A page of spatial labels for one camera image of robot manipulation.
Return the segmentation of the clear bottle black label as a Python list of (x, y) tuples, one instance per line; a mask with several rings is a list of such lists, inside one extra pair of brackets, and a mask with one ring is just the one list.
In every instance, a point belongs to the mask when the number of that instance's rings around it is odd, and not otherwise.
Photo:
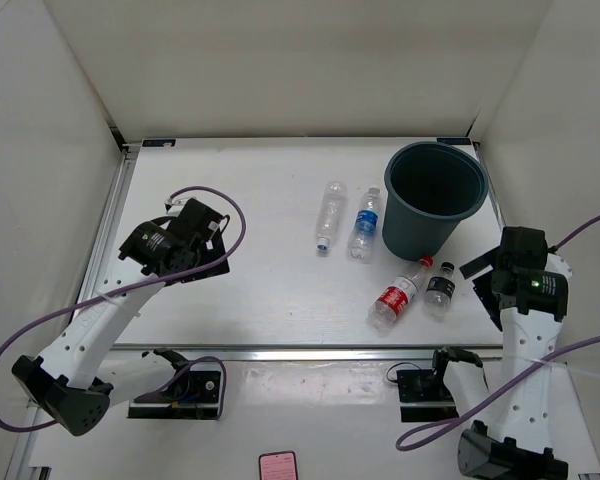
[(427, 284), (424, 306), (436, 321), (442, 321), (449, 310), (455, 291), (454, 272), (451, 262), (443, 262)]

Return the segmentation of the clear bottle red label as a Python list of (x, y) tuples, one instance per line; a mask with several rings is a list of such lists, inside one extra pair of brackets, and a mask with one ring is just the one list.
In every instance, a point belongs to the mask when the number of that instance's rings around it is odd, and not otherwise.
[(433, 265), (433, 258), (425, 255), (397, 276), (371, 305), (367, 316), (370, 325), (379, 331), (389, 330), (422, 289)]

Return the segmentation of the clear bottle blue cap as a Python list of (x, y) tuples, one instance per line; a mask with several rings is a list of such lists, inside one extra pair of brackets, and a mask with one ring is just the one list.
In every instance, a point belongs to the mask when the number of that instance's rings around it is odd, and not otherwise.
[(336, 242), (346, 204), (346, 184), (341, 181), (329, 182), (322, 196), (315, 229), (316, 249), (319, 254), (326, 255)]

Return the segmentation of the clear bottle blue label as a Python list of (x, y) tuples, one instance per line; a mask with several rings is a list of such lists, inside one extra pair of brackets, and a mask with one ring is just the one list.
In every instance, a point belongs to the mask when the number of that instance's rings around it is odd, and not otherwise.
[(347, 242), (351, 258), (367, 261), (371, 255), (381, 213), (381, 191), (373, 185), (364, 193), (359, 202), (356, 219)]

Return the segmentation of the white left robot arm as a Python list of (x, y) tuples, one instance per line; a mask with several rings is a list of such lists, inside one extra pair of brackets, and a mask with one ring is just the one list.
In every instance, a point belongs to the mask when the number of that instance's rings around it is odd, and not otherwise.
[(105, 280), (119, 287), (145, 279), (119, 295), (105, 294), (82, 309), (59, 337), (35, 357), (21, 356), (12, 373), (31, 400), (74, 436), (92, 430), (107, 410), (147, 396), (154, 402), (187, 396), (188, 360), (167, 348), (142, 353), (118, 367), (102, 362), (142, 307), (160, 290), (175, 284), (173, 274), (191, 282), (228, 272), (216, 259), (225, 253), (222, 233), (229, 221), (196, 199), (174, 215), (138, 225), (120, 247)]

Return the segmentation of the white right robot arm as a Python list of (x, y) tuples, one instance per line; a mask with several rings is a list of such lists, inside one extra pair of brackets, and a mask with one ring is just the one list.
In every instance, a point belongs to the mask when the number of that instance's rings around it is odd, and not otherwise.
[(429, 387), (453, 399), (464, 429), (460, 473), (474, 479), (565, 479), (567, 462), (553, 452), (549, 427), (551, 368), (567, 313), (568, 279), (548, 268), (541, 230), (507, 227), (493, 250), (462, 266), (503, 334), (501, 384), (489, 389), (480, 357), (457, 347), (433, 355)]

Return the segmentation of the dark green plastic bin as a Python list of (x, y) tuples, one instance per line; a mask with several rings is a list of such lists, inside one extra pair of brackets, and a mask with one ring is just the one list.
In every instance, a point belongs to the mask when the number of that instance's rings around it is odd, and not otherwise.
[(488, 194), (485, 168), (445, 143), (422, 141), (397, 151), (386, 166), (382, 239), (404, 260), (434, 256)]

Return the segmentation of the blue left corner label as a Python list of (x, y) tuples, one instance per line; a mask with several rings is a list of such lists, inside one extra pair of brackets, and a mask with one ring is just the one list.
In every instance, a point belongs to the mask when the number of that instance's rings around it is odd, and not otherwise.
[(143, 148), (172, 148), (175, 146), (176, 140), (173, 138), (167, 139), (144, 139), (142, 141)]

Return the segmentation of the blue corner label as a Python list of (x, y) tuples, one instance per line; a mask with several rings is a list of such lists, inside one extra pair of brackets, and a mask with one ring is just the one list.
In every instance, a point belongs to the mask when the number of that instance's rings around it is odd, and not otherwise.
[(144, 139), (142, 141), (143, 148), (172, 148), (175, 146), (176, 140), (173, 138), (167, 139)]
[(468, 137), (437, 137), (436, 141), (452, 146), (467, 146), (472, 144), (472, 141)]

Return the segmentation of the blue right corner label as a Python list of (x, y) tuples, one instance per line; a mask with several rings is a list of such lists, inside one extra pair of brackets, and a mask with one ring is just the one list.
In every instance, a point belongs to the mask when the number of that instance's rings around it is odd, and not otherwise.
[(472, 144), (472, 141), (468, 137), (437, 137), (436, 141), (452, 146), (467, 146)]

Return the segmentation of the pink smartphone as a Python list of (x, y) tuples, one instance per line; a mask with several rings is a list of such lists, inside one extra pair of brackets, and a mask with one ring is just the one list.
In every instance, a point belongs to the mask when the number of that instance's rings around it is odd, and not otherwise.
[(293, 451), (266, 453), (259, 456), (260, 480), (298, 480), (296, 455)]

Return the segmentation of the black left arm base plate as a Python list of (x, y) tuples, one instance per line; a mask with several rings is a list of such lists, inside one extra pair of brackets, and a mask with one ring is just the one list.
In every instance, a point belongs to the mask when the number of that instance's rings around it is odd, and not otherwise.
[(193, 361), (173, 384), (129, 403), (134, 420), (216, 421), (223, 414), (227, 385), (225, 364), (216, 357)]

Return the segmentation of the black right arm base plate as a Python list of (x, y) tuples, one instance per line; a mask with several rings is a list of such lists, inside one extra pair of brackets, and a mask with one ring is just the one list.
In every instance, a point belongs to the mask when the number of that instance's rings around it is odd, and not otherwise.
[(402, 423), (427, 423), (458, 417), (451, 394), (431, 369), (412, 362), (392, 365), (385, 381), (397, 388)]

